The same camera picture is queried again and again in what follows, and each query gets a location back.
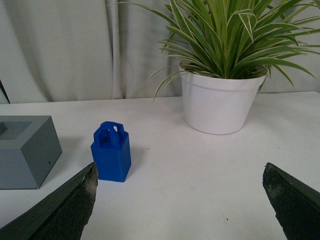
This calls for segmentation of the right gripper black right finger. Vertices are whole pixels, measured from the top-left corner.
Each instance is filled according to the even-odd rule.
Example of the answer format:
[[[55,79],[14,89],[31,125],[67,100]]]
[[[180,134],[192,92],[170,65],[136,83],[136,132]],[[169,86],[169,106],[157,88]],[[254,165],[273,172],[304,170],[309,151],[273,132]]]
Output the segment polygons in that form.
[[[320,193],[268,162],[262,185],[288,240],[320,238]]]

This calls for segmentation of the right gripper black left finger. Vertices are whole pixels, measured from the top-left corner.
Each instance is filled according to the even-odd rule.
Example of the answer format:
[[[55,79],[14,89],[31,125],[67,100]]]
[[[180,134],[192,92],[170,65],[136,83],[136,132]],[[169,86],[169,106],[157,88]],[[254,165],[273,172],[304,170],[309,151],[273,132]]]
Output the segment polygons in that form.
[[[96,201],[94,162],[0,229],[2,240],[79,240]]]

